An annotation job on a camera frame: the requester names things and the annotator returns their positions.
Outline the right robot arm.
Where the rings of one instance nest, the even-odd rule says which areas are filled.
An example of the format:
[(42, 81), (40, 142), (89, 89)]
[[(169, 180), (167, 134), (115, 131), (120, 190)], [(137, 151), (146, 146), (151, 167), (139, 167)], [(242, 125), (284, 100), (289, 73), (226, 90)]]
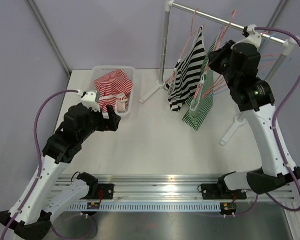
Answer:
[(251, 43), (230, 40), (208, 54), (211, 70), (221, 74), (230, 96), (252, 129), (262, 166), (246, 172), (231, 172), (218, 178), (217, 194), (228, 198), (235, 190), (250, 189), (257, 194), (276, 190), (300, 179), (300, 166), (288, 158), (282, 140), (277, 143), (272, 123), (276, 111), (270, 85), (257, 77), (261, 55)]

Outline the pink wire hanger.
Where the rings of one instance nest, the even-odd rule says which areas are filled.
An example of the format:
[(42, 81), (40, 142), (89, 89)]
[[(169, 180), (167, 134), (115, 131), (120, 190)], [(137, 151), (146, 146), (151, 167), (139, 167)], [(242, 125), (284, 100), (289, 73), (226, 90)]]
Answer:
[(281, 44), (274, 43), (269, 39), (264, 39), (260, 48), (261, 61), (258, 75), (264, 77), (272, 68), (283, 50)]

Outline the green white striped tank top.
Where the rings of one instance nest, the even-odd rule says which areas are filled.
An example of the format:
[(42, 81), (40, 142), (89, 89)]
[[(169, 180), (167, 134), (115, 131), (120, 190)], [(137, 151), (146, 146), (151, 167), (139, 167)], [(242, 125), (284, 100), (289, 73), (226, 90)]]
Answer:
[(195, 131), (201, 127), (213, 106), (213, 92), (207, 93), (207, 91), (211, 90), (214, 85), (214, 73), (208, 67), (208, 62), (209, 58), (206, 56), (201, 66), (200, 89), (195, 95), (195, 98), (191, 97), (189, 100), (186, 100), (189, 109), (182, 118), (182, 121)]

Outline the white clothes rack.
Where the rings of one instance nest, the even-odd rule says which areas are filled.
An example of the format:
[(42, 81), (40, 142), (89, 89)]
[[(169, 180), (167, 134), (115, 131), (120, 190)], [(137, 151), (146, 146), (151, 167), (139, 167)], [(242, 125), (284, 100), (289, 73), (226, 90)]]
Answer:
[[(167, 39), (168, 39), (168, 27), (169, 27), (169, 19), (170, 19), (170, 11), (171, 8), (177, 8), (182, 11), (186, 11), (188, 13), (193, 13), (195, 15), (198, 15), (200, 17), (203, 17), (205, 19), (211, 20), (213, 22), (222, 24), (222, 25), (230, 25), (231, 28), (242, 31), (244, 29), (243, 26), (238, 25), (236, 23), (233, 23), (232, 21), (227, 21), (212, 15), (209, 15), (207, 13), (203, 13), (197, 10), (194, 10), (192, 8), (189, 8), (185, 5), (181, 5), (179, 3), (174, 2), (173, 0), (167, 0), (165, 1), (165, 14), (164, 14), (164, 23), (163, 23), (163, 38), (162, 38), (162, 47), (161, 47), (161, 58), (160, 58), (160, 68), (159, 68), (159, 77), (156, 81), (156, 84), (151, 88), (145, 95), (143, 95), (140, 99), (140, 103), (147, 102), (151, 96), (153, 96), (159, 89), (163, 88), (165, 85), (165, 82), (163, 80), (163, 74), (164, 74), (164, 68), (165, 68), (165, 56), (166, 56), (166, 47), (167, 47)], [(280, 54), (279, 58), (277, 59), (276, 63), (272, 67), (271, 71), (266, 77), (266, 80), (270, 80), (275, 72), (278, 70), (278, 68), (281, 66), (282, 62), (294, 49), (294, 47), (297, 45), (297, 42), (291, 37), (288, 40), (281, 40), (278, 38), (275, 38), (273, 36), (270, 36), (269, 34), (262, 34), (262, 38), (266, 40), (270, 40), (274, 43), (281, 44), (284, 48), (283, 52)], [(226, 143), (230, 140), (230, 138), (234, 135), (236, 130), (240, 127), (242, 127), (245, 123), (245, 119), (242, 114), (236, 116), (233, 119), (233, 124), (228, 129), (228, 131), (225, 133), (225, 135), (220, 140), (220, 145), (225, 146)]]

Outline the blue wire hanger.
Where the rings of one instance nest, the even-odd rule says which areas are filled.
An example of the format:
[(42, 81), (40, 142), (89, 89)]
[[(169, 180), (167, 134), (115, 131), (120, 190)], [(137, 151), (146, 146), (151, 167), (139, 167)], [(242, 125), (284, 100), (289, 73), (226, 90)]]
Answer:
[(282, 45), (266, 40), (261, 45), (259, 77), (270, 81), (284, 62), (291, 60), (291, 53), (297, 45), (293, 38), (287, 38)]

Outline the white plastic basket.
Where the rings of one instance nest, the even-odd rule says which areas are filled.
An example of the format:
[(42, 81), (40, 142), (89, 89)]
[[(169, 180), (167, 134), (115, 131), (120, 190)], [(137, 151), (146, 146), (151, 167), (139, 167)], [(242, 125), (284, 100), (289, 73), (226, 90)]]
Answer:
[(135, 68), (129, 66), (102, 65), (92, 69), (89, 81), (90, 90), (100, 93), (98, 104), (104, 116), (106, 106), (113, 107), (121, 117), (130, 113), (133, 99), (133, 79)]

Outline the red white striped tank top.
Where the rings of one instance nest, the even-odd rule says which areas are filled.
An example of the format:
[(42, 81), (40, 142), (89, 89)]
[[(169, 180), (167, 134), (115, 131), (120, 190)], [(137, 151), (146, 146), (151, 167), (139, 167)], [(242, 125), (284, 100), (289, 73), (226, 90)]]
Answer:
[(121, 69), (111, 71), (94, 80), (94, 86), (100, 93), (98, 104), (102, 111), (111, 105), (116, 113), (125, 112), (133, 83)]

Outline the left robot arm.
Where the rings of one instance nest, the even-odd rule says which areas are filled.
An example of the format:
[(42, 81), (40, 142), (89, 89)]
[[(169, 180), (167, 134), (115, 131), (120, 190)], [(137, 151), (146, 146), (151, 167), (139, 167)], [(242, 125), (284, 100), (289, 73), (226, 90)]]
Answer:
[(99, 196), (98, 180), (83, 172), (65, 190), (48, 200), (55, 181), (81, 151), (83, 142), (95, 131), (117, 131), (121, 117), (112, 106), (107, 106), (108, 117), (100, 111), (85, 107), (82, 103), (71, 106), (64, 114), (63, 122), (48, 138), (42, 151), (42, 166), (32, 177), (27, 190), (34, 183), (31, 194), (23, 193), (9, 210), (0, 212), (0, 223), (23, 240), (41, 240), (49, 232), (52, 223), (70, 205), (79, 199)]

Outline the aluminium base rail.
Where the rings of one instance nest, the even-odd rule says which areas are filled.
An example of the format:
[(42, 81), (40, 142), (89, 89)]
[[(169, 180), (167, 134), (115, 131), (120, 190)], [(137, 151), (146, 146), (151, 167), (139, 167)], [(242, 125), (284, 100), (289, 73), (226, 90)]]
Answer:
[[(200, 201), (200, 184), (214, 183), (215, 174), (109, 175), (94, 174), (102, 184), (114, 184), (115, 201)], [(70, 174), (62, 174), (49, 194), (53, 197), (70, 184)], [(270, 193), (278, 201), (297, 202), (296, 187), (290, 183)]]

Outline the black white striped tank top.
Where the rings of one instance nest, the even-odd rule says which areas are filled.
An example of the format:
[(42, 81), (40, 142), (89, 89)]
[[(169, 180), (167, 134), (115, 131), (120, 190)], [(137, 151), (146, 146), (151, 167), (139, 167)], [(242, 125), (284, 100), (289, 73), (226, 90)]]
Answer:
[(165, 83), (164, 89), (167, 91), (171, 111), (178, 112), (185, 101), (194, 95), (206, 55), (204, 26), (200, 26), (189, 51), (177, 61), (171, 76)]

